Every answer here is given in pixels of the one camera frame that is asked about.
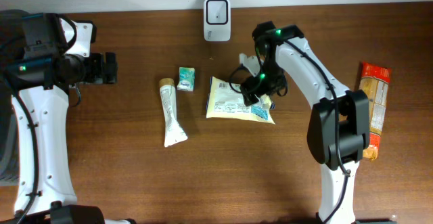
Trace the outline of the yellow white snack bag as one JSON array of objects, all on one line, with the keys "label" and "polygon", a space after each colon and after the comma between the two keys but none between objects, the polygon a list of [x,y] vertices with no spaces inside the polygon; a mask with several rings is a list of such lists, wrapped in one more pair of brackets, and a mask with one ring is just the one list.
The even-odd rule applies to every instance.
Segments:
[{"label": "yellow white snack bag", "polygon": [[210,93],[206,104],[207,118],[231,118],[275,124],[270,115],[274,104],[268,95],[259,101],[246,106],[243,95],[236,93],[228,82],[214,76],[210,78]]}]

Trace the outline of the white tube with tan cap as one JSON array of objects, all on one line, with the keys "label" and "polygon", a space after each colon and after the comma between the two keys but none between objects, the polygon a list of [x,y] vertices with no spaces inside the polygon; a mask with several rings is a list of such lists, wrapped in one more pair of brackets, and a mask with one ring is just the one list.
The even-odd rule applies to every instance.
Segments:
[{"label": "white tube with tan cap", "polygon": [[177,120],[177,98],[174,80],[164,78],[159,81],[160,98],[165,119],[164,147],[186,141],[187,134]]}]

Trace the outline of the orange red noodle packet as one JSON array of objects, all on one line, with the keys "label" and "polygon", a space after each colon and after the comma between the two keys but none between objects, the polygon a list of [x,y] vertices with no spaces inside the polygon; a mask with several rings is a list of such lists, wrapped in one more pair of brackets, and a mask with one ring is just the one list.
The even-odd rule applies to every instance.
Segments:
[{"label": "orange red noodle packet", "polygon": [[363,62],[359,89],[369,100],[369,146],[363,157],[375,160],[378,157],[384,126],[387,95],[392,70]]}]

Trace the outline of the green tissue pack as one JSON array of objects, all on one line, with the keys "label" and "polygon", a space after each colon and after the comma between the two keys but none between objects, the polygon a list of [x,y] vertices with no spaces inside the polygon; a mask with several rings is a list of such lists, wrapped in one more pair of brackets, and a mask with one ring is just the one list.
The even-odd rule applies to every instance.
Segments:
[{"label": "green tissue pack", "polygon": [[177,89],[180,91],[193,91],[195,86],[195,74],[194,68],[180,67]]}]

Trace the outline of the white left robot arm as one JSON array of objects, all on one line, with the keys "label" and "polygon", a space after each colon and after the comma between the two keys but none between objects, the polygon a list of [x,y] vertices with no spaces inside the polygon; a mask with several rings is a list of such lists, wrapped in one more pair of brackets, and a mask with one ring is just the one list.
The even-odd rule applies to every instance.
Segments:
[{"label": "white left robot arm", "polygon": [[22,44],[1,67],[10,88],[17,136],[18,195],[13,223],[105,223],[96,206],[78,204],[68,166],[66,117],[69,91],[81,84],[112,85],[118,63],[112,52],[93,53],[91,21],[62,14],[1,12],[2,49]]}]

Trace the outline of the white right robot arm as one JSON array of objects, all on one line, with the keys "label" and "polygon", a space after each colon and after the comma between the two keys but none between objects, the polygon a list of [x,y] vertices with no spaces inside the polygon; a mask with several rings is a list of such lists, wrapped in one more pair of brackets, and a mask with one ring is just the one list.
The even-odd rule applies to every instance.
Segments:
[{"label": "white right robot arm", "polygon": [[312,52],[294,24],[276,28],[258,24],[252,32],[258,73],[251,74],[239,93],[247,106],[263,95],[282,97],[289,75],[311,107],[307,144],[321,169],[320,223],[355,223],[355,175],[369,146],[369,100],[362,90],[339,82]]}]

